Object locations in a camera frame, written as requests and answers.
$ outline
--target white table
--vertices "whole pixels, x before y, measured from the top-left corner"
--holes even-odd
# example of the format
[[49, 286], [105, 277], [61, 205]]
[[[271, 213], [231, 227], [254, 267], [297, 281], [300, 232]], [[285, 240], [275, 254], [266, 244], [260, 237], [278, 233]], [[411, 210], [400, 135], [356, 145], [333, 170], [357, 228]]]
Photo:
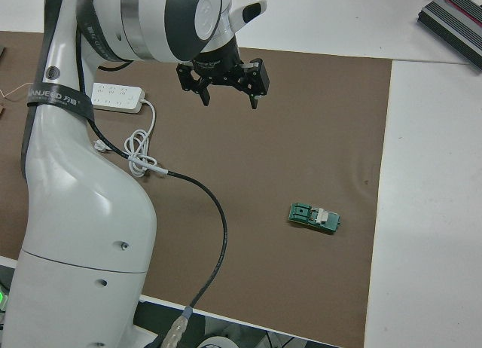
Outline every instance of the white table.
[[[367, 348], [482, 341], [482, 79], [416, 23], [430, 1], [268, 0], [238, 34], [241, 47], [395, 60]], [[0, 0], [0, 30], [41, 32], [42, 13], [42, 0]]]

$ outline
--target metallic ring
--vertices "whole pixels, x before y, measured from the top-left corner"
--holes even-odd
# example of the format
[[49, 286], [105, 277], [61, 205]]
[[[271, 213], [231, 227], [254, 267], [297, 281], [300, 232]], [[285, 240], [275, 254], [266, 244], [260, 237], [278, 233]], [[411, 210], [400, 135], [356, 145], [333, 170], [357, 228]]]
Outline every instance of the metallic ring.
[[127, 41], [134, 53], [142, 60], [153, 60], [151, 52], [145, 45], [139, 19], [139, 0], [120, 0], [120, 13]]

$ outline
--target brown table surface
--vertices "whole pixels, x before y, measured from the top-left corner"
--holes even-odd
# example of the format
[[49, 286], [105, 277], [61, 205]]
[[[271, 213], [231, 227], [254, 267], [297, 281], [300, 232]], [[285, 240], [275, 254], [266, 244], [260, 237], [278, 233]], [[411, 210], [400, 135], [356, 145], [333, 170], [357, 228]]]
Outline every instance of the brown table surface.
[[[32, 81], [41, 35], [0, 32], [0, 88]], [[133, 63], [97, 81], [142, 87], [157, 108], [150, 154], [206, 184], [226, 212], [225, 263], [198, 308], [344, 347], [363, 346], [377, 192], [391, 62], [272, 50], [261, 57], [269, 95], [252, 111], [248, 97], [210, 87], [211, 105], [182, 91], [175, 65]], [[0, 255], [17, 258], [27, 219], [20, 173], [26, 89], [1, 100]], [[147, 129], [139, 114], [96, 112], [117, 145]], [[107, 156], [127, 169], [125, 161]], [[186, 182], [150, 174], [139, 180], [158, 216], [143, 293], [188, 304], [218, 257], [221, 223], [211, 200]], [[291, 203], [338, 212], [334, 235], [287, 219]]]

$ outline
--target thin white wire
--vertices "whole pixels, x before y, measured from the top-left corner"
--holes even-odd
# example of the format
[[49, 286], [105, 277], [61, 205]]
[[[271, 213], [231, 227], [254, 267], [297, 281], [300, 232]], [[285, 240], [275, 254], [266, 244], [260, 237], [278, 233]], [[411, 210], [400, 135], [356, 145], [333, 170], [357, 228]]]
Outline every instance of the thin white wire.
[[32, 82], [29, 82], [29, 83], [24, 83], [22, 84], [21, 86], [15, 88], [14, 90], [11, 90], [10, 92], [4, 94], [2, 90], [0, 90], [0, 94], [2, 95], [2, 97], [5, 99], [7, 98], [8, 96], [10, 96], [11, 94], [17, 92], [20, 88], [22, 87], [25, 87], [25, 86], [28, 86], [29, 84], [33, 84]]
[[[133, 174], [133, 176], [138, 178], [143, 177], [143, 175], [148, 169], [151, 169], [163, 175], [167, 175], [169, 171], [158, 166], [157, 160], [152, 156], [148, 155], [149, 136], [154, 129], [154, 124], [156, 121], [156, 110], [152, 103], [150, 103], [148, 100], [141, 99], [140, 102], [151, 107], [152, 120], [148, 131], [142, 129], [135, 130], [124, 141], [124, 150], [129, 155], [128, 161], [130, 172]], [[111, 150], [100, 139], [94, 142], [94, 148], [100, 152]]]

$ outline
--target white power strip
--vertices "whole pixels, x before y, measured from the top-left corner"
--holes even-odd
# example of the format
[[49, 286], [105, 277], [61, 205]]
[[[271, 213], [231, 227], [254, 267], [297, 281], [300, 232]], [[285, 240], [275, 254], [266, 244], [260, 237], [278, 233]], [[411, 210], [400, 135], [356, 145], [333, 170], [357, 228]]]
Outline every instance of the white power strip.
[[117, 84], [94, 83], [92, 103], [95, 109], [126, 113], [137, 113], [141, 109], [141, 99], [145, 92], [139, 87]]

